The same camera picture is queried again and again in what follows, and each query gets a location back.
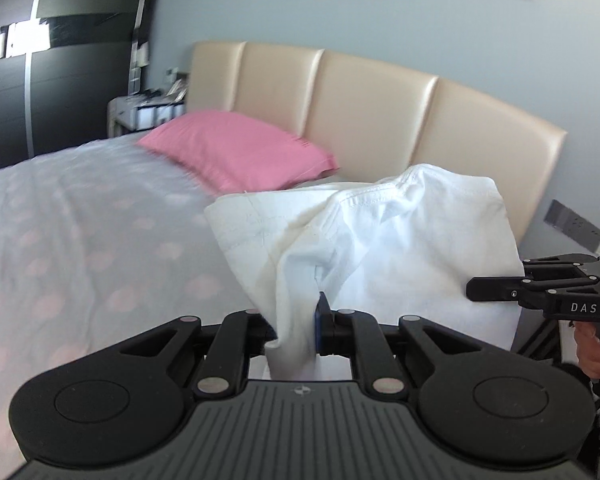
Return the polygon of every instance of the pillowcase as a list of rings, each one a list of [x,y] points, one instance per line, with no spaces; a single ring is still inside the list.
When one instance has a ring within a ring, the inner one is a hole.
[[[342,182],[348,182],[348,180],[336,173],[331,176],[326,176],[325,178],[320,178],[318,180],[308,180],[307,182],[301,182],[300,184],[294,186],[294,188],[300,189],[304,187],[321,186],[322,184],[340,184]]]
[[[326,150],[236,112],[200,110],[158,126],[138,145],[179,162],[212,193],[288,189],[338,169]]]

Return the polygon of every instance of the logo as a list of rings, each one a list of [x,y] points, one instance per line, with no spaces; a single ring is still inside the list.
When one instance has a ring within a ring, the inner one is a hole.
[[[304,397],[305,395],[309,395],[313,390],[311,388],[309,388],[308,386],[304,386],[304,384],[302,386],[296,386],[294,388],[294,393],[296,395],[299,395],[300,397]]]
[[[586,314],[595,314],[597,307],[598,306],[595,303],[590,303],[589,305],[587,305],[586,303],[582,305],[580,305],[579,303],[571,303],[571,311],[578,313],[585,312]]]

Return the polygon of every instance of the polka dot bedding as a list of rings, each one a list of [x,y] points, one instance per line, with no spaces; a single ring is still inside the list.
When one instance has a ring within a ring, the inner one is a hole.
[[[29,378],[183,314],[251,308],[182,168],[98,140],[0,170],[0,480],[24,459],[8,405]]]

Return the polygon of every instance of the headboard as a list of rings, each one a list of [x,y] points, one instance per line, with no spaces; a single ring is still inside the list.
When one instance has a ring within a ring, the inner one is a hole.
[[[491,177],[520,241],[566,132],[442,77],[331,50],[201,41],[187,111],[233,110],[331,150],[341,174],[375,182],[427,162]]]

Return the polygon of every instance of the light blue wall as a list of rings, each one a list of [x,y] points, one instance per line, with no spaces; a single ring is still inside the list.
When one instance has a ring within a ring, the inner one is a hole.
[[[521,254],[581,250],[542,223],[552,198],[600,226],[600,0],[158,0],[149,85],[210,39],[382,59],[558,124],[570,135]]]

